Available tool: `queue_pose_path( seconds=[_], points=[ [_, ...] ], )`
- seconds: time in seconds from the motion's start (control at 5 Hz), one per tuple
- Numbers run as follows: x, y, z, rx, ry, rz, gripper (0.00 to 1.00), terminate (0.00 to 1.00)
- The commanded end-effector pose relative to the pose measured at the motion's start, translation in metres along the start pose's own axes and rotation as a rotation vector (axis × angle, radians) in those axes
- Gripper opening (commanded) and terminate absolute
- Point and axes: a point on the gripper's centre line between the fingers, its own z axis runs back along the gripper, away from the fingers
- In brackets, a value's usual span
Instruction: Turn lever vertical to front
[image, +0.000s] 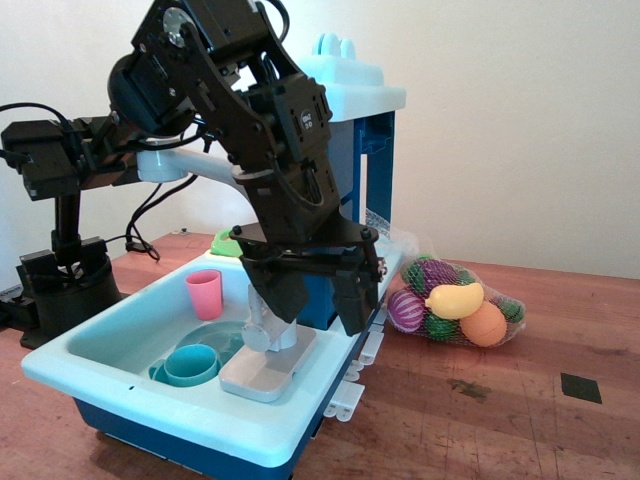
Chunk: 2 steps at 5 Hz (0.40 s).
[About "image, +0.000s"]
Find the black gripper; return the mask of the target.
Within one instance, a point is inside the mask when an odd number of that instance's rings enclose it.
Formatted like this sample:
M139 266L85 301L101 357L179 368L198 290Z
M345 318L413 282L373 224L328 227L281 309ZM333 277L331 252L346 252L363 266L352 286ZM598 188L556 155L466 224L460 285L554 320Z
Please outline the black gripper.
M234 179L256 212L233 237L249 280L280 319L292 323L308 302L302 274L333 275L333 304L348 336L361 333L378 304L378 238L341 212L353 177L353 136L339 130L300 135L234 131Z

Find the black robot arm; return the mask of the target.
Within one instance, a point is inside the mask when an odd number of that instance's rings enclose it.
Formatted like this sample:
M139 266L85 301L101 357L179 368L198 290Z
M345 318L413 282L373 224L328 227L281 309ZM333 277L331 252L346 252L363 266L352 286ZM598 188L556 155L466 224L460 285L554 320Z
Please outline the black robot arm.
M114 66L105 117L14 122L1 155L34 200L53 199L51 248L25 255L19 274L34 301L32 347L118 302L106 244L79 235L80 195L142 178L147 153L173 153L195 129L218 142L248 196L254 224L237 226L241 262L275 315L298 317L308 275L330 278L348 335L378 304L378 232L344 218L328 156L324 88L289 57L264 7L247 1L157 1Z

